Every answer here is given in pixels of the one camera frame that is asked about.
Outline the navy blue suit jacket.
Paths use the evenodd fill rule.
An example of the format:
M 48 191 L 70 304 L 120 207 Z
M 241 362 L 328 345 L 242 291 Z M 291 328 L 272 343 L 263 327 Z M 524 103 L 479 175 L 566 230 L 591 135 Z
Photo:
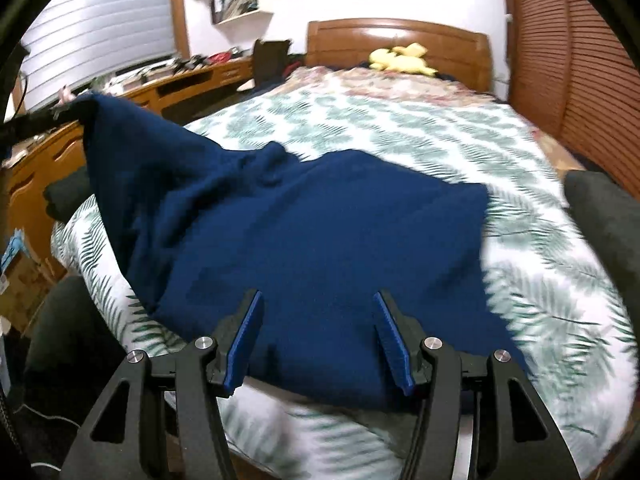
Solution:
M 480 246 L 489 196 L 355 150 L 303 160 L 231 151 L 129 101 L 82 98 L 92 192 L 119 270 L 184 340 L 247 290 L 265 317 L 253 378 L 343 408 L 401 411 L 374 296 L 459 351 L 515 350 L 489 310 Z

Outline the leaf print bed blanket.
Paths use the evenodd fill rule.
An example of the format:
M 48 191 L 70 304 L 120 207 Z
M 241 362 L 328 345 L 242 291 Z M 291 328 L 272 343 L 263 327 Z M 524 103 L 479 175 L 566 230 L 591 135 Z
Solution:
M 579 473 L 627 426 L 637 347 L 612 281 L 567 213 L 561 182 L 522 118 L 502 104 L 442 105 L 303 88 L 192 122 L 229 150 L 282 144 L 305 160 L 360 150 L 449 182 L 488 187 L 482 255 L 491 311 L 512 330 Z M 249 380 L 219 403 L 233 452 L 282 479 L 388 479 L 413 418 L 329 408 Z

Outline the dark grey folded garment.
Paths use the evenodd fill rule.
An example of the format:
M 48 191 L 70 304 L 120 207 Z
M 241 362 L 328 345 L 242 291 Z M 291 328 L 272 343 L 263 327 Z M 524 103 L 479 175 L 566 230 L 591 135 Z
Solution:
M 570 214 L 639 324 L 639 202 L 600 172 L 567 171 Z

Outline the dark green folded cloth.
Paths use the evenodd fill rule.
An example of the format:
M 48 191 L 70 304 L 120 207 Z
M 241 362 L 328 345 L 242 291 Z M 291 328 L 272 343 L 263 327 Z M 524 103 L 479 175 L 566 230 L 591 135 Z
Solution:
M 86 166 L 82 166 L 63 179 L 47 185 L 42 196 L 46 214 L 54 221 L 66 223 L 82 203 L 92 195 Z

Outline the long wooden desk cabinet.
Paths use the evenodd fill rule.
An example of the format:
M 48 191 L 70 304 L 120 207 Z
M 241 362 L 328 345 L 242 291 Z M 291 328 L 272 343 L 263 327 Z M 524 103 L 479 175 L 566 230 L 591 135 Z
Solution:
M 166 108 L 209 91 L 239 86 L 253 76 L 252 59 L 236 58 L 225 63 L 189 70 L 157 79 L 124 93 L 124 97 L 147 110 L 162 114 Z M 82 128 L 77 122 L 54 130 L 9 169 L 9 211 L 6 226 L 22 230 L 52 280 L 66 273 L 50 251 L 53 219 L 46 213 L 43 190 L 85 163 Z

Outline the floral pink bed sheet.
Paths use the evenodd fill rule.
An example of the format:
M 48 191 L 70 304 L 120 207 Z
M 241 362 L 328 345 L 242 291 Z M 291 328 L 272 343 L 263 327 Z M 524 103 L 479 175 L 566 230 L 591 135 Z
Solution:
M 492 94 L 471 90 L 459 81 L 376 72 L 362 67 L 350 70 L 331 70 L 326 66 L 301 67 L 294 70 L 285 83 L 276 89 L 276 93 L 299 89 L 397 102 L 422 102 L 444 107 L 497 102 Z

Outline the wooden louvered wardrobe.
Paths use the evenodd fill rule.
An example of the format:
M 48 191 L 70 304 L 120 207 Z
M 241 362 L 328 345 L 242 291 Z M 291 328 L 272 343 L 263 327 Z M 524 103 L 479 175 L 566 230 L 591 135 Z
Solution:
M 506 0 L 509 102 L 582 166 L 639 193 L 639 72 L 588 0 Z

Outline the wooden bed headboard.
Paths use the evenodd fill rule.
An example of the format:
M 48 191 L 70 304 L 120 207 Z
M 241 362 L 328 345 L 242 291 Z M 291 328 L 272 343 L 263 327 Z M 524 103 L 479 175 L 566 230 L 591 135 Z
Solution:
M 457 27 L 401 18 L 343 18 L 308 24 L 305 64 L 355 67 L 379 48 L 426 47 L 428 66 L 478 92 L 492 89 L 488 37 Z

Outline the yellow plush toy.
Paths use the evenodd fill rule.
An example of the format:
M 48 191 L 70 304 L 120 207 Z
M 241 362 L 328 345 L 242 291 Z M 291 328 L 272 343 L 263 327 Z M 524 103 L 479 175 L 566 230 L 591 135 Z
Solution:
M 426 64 L 424 56 L 427 48 L 414 42 L 408 47 L 392 47 L 391 49 L 376 49 L 369 55 L 370 70 L 379 72 L 396 72 L 403 74 L 420 74 L 434 77 L 437 70 Z

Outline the red item on desk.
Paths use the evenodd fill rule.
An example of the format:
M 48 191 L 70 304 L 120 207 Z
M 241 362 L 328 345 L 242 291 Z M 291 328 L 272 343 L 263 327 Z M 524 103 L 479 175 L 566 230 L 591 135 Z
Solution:
M 212 65 L 228 63 L 232 59 L 232 54 L 229 51 L 219 52 L 209 56 L 208 62 Z

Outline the dark wooden chair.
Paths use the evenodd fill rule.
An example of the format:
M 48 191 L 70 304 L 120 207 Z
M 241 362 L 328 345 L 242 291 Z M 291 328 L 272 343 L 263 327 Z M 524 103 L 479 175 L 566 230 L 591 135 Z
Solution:
M 257 39 L 252 53 L 253 80 L 255 87 L 262 87 L 280 80 L 288 66 L 290 40 Z

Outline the grey window blind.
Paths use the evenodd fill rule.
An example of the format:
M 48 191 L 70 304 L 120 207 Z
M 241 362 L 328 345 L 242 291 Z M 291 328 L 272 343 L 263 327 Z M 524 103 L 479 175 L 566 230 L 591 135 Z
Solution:
M 171 0 L 51 0 L 23 36 L 25 106 L 176 52 Z

